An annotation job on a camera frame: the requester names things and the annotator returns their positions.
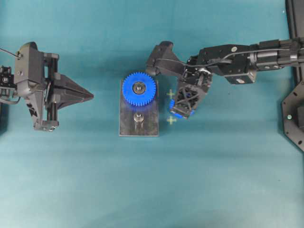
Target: wire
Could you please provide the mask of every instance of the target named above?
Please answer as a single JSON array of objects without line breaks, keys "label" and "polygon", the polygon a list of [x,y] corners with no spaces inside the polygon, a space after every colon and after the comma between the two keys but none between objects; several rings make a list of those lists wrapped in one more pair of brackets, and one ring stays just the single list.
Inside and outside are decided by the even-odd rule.
[{"label": "wire", "polygon": [[7,51],[7,50],[4,50],[4,49],[2,49],[2,48],[0,48],[0,51],[5,52],[5,53],[7,53],[7,54],[10,54],[10,55],[12,55],[12,56],[18,58],[18,56],[16,56],[15,54],[13,54],[13,53],[11,53],[11,52],[9,52],[9,51]]},{"label": "wire", "polygon": [[5,103],[5,104],[8,104],[8,105],[18,104],[19,101],[20,101],[20,97],[18,98],[17,101],[9,101],[9,100],[5,100],[5,99],[0,98],[0,103]]},{"label": "wire", "polygon": [[233,55],[241,55],[241,54],[250,54],[250,53],[256,53],[256,52],[263,52],[263,51],[290,51],[290,49],[285,49],[285,48],[273,48],[273,49],[263,49],[263,50],[255,50],[255,51],[240,51],[240,52],[232,52],[226,56],[224,56],[223,58],[221,58],[218,61],[215,61],[213,63],[208,63],[208,64],[204,64],[204,65],[191,65],[191,64],[187,64],[184,63],[182,61],[179,60],[174,60],[174,59],[169,59],[169,58],[158,58],[156,59],[156,61],[159,60],[164,60],[164,61],[171,61],[171,62],[176,62],[176,63],[180,63],[185,67],[209,67],[211,65],[217,64],[217,63],[221,63],[222,61],[224,61],[226,58],[233,56]]}]

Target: blue gear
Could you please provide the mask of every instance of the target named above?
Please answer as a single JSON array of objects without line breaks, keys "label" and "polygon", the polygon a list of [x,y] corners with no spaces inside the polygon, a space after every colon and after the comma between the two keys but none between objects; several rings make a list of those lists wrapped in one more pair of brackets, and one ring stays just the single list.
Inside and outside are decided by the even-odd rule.
[{"label": "blue gear", "polygon": [[[170,104],[169,104],[169,108],[172,109],[174,107],[174,104],[175,104],[175,100],[174,99],[171,99],[170,100]],[[181,114],[178,114],[178,113],[172,113],[174,116],[176,116],[177,118],[181,119],[182,118],[182,115]]]},{"label": "blue gear", "polygon": [[[146,86],[143,94],[136,94],[133,91],[133,85],[136,82],[142,82]],[[154,80],[146,73],[137,72],[130,74],[123,82],[123,96],[126,101],[134,106],[144,106],[150,103],[156,93],[156,84]]]}]

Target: metal bracket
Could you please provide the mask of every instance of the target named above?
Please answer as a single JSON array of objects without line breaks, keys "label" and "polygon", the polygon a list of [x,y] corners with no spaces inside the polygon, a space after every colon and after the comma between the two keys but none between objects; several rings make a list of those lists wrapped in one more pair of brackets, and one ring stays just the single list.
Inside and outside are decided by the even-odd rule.
[{"label": "metal bracket", "polygon": [[122,92],[123,80],[120,83],[119,136],[158,136],[158,82],[152,102],[146,106],[130,105]]},{"label": "metal bracket", "polygon": [[301,81],[282,102],[285,135],[304,151],[304,131],[299,128],[298,108],[304,102],[304,81]]}]

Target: robotic arm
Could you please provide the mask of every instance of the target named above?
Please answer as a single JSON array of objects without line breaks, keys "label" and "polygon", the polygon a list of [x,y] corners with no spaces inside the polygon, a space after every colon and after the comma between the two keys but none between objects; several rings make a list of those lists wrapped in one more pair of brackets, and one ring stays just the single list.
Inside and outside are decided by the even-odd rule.
[{"label": "robotic arm", "polygon": [[[53,131],[59,126],[58,109],[93,99],[90,92],[57,72],[58,54],[40,52],[36,43],[30,42],[14,56],[15,75],[11,67],[0,67],[0,102],[13,105],[24,98],[35,130]],[[47,120],[43,120],[44,107]]]},{"label": "robotic arm", "polygon": [[258,71],[299,67],[304,62],[304,38],[271,40],[245,45],[207,47],[179,61],[172,51],[173,43],[156,45],[146,63],[146,72],[176,76],[178,85],[171,112],[188,118],[207,94],[212,75],[224,76],[231,84],[250,84]]}]

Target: mounting plate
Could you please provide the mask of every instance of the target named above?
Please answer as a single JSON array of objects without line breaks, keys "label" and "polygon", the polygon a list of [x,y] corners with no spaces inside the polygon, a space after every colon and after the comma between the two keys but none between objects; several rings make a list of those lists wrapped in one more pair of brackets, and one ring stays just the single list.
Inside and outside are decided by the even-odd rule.
[{"label": "mounting plate", "polygon": [[[123,95],[120,83],[119,136],[158,136],[158,82],[153,101],[141,107],[129,104]],[[136,122],[134,115],[143,115],[143,121]]]},{"label": "mounting plate", "polygon": [[304,151],[304,132],[298,126],[297,108],[304,102],[304,81],[301,81],[282,102],[284,134]]}]

